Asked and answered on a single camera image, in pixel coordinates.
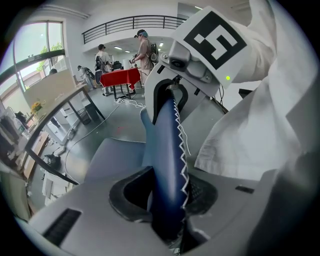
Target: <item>black cap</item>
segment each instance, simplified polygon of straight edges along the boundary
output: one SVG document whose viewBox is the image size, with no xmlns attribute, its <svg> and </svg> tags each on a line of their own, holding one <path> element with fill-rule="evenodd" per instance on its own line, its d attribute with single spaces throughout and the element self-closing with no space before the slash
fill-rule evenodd
<svg viewBox="0 0 320 256">
<path fill-rule="evenodd" d="M 139 36 L 139 34 L 140 33 L 142 33 L 142 32 L 146 32 L 144 29 L 140 29 L 137 33 L 136 33 L 136 35 L 134 36 L 134 38 L 137 38 L 138 36 Z"/>
<path fill-rule="evenodd" d="M 106 49 L 106 47 L 105 47 L 103 44 L 99 44 L 98 49 L 99 49 L 99 51 L 100 51 L 100 50 L 102 50 L 102 49 Z"/>
</svg>

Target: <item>black railing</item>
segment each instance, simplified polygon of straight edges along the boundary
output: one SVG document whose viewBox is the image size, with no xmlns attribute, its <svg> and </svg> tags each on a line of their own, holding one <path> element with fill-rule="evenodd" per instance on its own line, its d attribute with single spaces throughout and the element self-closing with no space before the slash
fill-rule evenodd
<svg viewBox="0 0 320 256">
<path fill-rule="evenodd" d="M 173 29 L 179 27 L 186 19 L 164 15 L 138 15 L 125 18 L 118 18 L 104 24 L 95 26 L 85 32 L 83 42 L 86 44 L 97 38 L 124 30 L 160 28 Z"/>
</svg>

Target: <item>green foliage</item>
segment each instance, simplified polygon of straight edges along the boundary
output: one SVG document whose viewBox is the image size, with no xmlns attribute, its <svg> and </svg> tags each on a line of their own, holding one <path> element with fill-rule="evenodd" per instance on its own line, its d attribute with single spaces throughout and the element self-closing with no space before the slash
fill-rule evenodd
<svg viewBox="0 0 320 256">
<path fill-rule="evenodd" d="M 50 47 L 50 51 L 57 51 L 57 50 L 61 50 L 61 49 L 62 49 L 62 44 L 61 44 L 61 42 L 58 42 L 57 44 L 52 45 L 52 46 Z M 40 51 L 40 53 L 41 53 L 41 54 L 44 54 L 44 53 L 46 53 L 47 51 L 48 51 L 48 50 L 47 50 L 47 47 L 44 46 L 44 47 L 42 48 L 42 50 Z M 56 63 L 57 63 L 57 58 L 54 57 L 54 58 L 52 58 L 52 59 L 54 59 L 54 60 L 52 60 L 52 64 L 53 64 L 53 65 L 56 64 Z M 37 70 L 38 72 L 40 72 L 40 71 L 42 70 L 42 66 L 44 65 L 44 63 L 45 63 L 45 60 L 39 62 L 39 65 L 38 65 L 38 67 L 36 68 L 36 70 Z"/>
</svg>

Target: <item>desk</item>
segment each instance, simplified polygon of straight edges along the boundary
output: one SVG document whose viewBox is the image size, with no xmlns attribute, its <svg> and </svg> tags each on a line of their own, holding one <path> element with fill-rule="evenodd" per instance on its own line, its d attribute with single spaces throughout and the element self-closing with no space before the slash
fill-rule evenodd
<svg viewBox="0 0 320 256">
<path fill-rule="evenodd" d="M 40 156 L 38 156 L 33 150 L 32 146 L 35 143 L 39 133 L 41 132 L 42 128 L 50 121 L 50 119 L 55 115 L 56 112 L 58 112 L 64 104 L 68 103 L 76 116 L 82 120 L 81 116 L 78 114 L 78 112 L 74 109 L 72 104 L 70 103 L 70 100 L 76 96 L 78 93 L 83 92 L 86 98 L 89 100 L 89 102 L 94 106 L 95 110 L 98 112 L 98 114 L 105 120 L 105 117 L 102 115 L 100 110 L 97 108 L 97 106 L 94 104 L 90 96 L 88 95 L 87 91 L 84 88 L 85 85 L 76 86 L 73 90 L 70 92 L 64 94 L 60 98 L 58 98 L 54 104 L 46 111 L 45 116 L 39 121 L 37 124 L 37 127 L 34 129 L 34 131 L 31 133 L 29 140 L 27 141 L 24 150 L 28 153 L 28 155 L 35 161 L 36 164 L 40 165 L 42 168 L 44 168 L 48 173 L 51 173 L 53 175 L 58 176 L 59 178 L 70 182 L 72 184 L 77 185 L 78 183 L 74 180 L 62 175 L 60 172 L 52 168 L 50 165 L 48 165 L 45 161 L 41 159 Z"/>
<path fill-rule="evenodd" d="M 103 74 L 100 78 L 100 83 L 103 87 L 113 86 L 113 94 L 114 99 L 117 100 L 119 98 L 127 97 L 131 100 L 131 95 L 135 94 L 135 83 L 140 81 L 140 73 L 137 68 L 130 68 L 126 70 L 115 70 L 106 74 Z M 124 94 L 122 85 L 126 84 L 126 89 L 128 94 Z M 132 93 L 129 92 L 128 84 L 130 84 L 130 88 L 133 91 Z M 115 86 L 120 85 L 121 92 L 124 96 L 117 97 L 116 88 Z"/>
</svg>

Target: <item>blue hair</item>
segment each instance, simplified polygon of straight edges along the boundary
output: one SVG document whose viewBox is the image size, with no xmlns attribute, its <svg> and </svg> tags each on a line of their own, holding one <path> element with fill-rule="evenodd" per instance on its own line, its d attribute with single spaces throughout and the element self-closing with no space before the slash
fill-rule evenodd
<svg viewBox="0 0 320 256">
<path fill-rule="evenodd" d="M 146 38 L 149 36 L 146 31 L 141 32 L 139 35 L 142 35 L 142 36 L 144 36 L 144 37 L 146 37 Z"/>
</svg>

